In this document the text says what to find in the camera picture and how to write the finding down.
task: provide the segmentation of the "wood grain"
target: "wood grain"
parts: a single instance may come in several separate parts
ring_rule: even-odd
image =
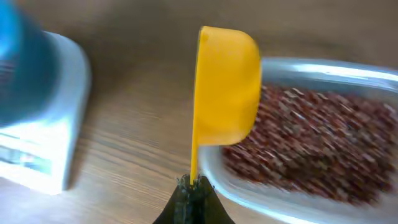
[[[395,0],[18,0],[78,42],[93,89],[71,189],[0,179],[1,223],[152,223],[187,174],[200,26],[241,29],[265,56],[398,67]],[[221,197],[236,223],[278,223]]]

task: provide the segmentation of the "kitchen scale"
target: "kitchen scale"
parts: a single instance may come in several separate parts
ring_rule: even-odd
[[[56,55],[55,88],[30,121],[0,128],[0,177],[54,195],[68,176],[90,89],[90,69],[72,40],[45,33]]]

